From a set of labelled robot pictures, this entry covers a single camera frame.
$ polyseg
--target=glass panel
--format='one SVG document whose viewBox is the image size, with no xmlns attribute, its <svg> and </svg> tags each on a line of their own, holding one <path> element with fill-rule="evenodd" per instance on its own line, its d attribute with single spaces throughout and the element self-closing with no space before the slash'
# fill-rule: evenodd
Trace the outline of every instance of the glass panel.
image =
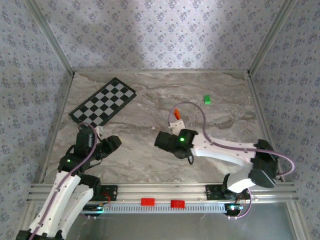
<svg viewBox="0 0 320 240">
<path fill-rule="evenodd" d="M 254 204 L 248 216 L 104 214 L 79 216 L 67 240 L 295 240 L 285 203 Z"/>
</svg>

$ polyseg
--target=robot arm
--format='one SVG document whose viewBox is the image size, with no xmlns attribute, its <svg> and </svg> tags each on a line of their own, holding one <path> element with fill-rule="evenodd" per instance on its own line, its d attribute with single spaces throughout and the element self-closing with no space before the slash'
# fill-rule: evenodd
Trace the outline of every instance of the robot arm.
<svg viewBox="0 0 320 240">
<path fill-rule="evenodd" d="M 93 130 L 80 129 L 76 137 L 76 144 L 60 160 L 53 187 L 40 213 L 30 225 L 29 230 L 19 231 L 16 240 L 65 240 L 84 206 L 93 196 L 100 193 L 100 179 L 86 175 L 84 172 L 90 168 L 92 160 L 102 160 L 118 149 L 121 144 L 118 136 L 102 139 L 97 144 L 91 158 L 69 175 L 93 150 Z"/>
<path fill-rule="evenodd" d="M 278 158 L 267 153 L 228 150 L 215 146 L 208 142 L 203 134 L 186 129 L 181 119 L 170 123 L 169 128 L 173 134 L 159 132 L 154 143 L 156 147 L 173 153 L 179 159 L 193 159 L 193 156 L 209 157 L 242 167 L 240 171 L 225 176 L 223 181 L 225 189 L 241 193 L 254 185 L 265 188 L 273 188 L 276 185 Z M 257 143 L 232 142 L 214 138 L 212 140 L 229 147 L 272 150 L 270 144 L 261 139 Z"/>
</svg>

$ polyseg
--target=wall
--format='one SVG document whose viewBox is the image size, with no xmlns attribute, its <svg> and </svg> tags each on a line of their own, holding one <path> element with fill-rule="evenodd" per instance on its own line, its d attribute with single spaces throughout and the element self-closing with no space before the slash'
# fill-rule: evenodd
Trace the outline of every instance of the wall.
<svg viewBox="0 0 320 240">
<path fill-rule="evenodd" d="M 276 148 L 293 157 L 292 175 L 315 239 L 320 239 L 320 3 L 299 0 L 254 84 Z"/>
<path fill-rule="evenodd" d="M 45 159 L 65 74 L 23 1 L 2 1 L 0 38 L 0 239 L 15 239 L 30 184 Z"/>
<path fill-rule="evenodd" d="M 280 0 L 43 0 L 76 71 L 249 68 Z"/>
</svg>

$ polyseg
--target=marble surface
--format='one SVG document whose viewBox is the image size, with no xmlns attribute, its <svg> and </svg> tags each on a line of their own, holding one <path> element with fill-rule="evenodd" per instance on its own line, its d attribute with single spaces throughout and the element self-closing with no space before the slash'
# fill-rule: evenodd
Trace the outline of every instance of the marble surface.
<svg viewBox="0 0 320 240">
<path fill-rule="evenodd" d="M 104 183 L 222 182 L 239 167 L 220 160 L 195 157 L 194 164 L 154 147 L 159 131 L 169 132 L 169 110 L 181 101 L 201 105 L 211 137 L 256 142 L 258 126 L 247 82 L 223 73 L 76 73 L 49 158 L 45 182 L 53 182 L 60 158 L 75 143 L 77 124 L 69 113 L 113 77 L 136 90 L 135 97 L 103 127 L 103 138 L 117 135 L 120 148 L 86 173 Z M 204 105 L 204 95 L 211 104 Z M 179 108 L 187 128 L 201 132 L 202 116 L 192 105 Z"/>
</svg>

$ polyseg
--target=orange object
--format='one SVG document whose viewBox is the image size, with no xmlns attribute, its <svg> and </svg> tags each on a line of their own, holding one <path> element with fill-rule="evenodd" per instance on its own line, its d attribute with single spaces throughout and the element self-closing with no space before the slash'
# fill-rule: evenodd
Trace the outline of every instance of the orange object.
<svg viewBox="0 0 320 240">
<path fill-rule="evenodd" d="M 171 200 L 171 208 L 174 209 L 184 209 L 186 207 L 186 203 L 183 200 Z"/>
<path fill-rule="evenodd" d="M 141 198 L 141 206 L 154 207 L 156 200 L 154 198 Z"/>
<path fill-rule="evenodd" d="M 178 108 L 175 108 L 175 109 L 174 109 L 174 115 L 175 115 L 175 118 L 176 118 L 177 120 L 180 120 L 180 119 L 181 119 L 180 112 L 179 112 Z"/>
</svg>

